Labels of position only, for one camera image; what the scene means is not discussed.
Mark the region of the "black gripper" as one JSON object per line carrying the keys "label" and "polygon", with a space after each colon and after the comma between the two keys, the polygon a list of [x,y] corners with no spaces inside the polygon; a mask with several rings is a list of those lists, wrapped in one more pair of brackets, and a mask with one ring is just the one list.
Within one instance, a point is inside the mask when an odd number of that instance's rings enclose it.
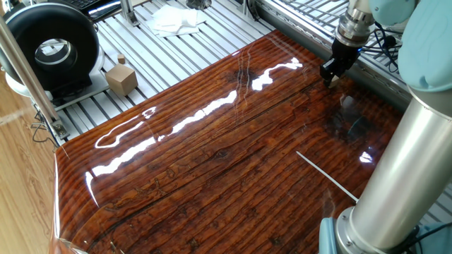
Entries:
{"label": "black gripper", "polygon": [[341,79],[360,55],[360,47],[351,47],[335,39],[332,44],[332,59],[320,65],[320,75],[324,85]]}

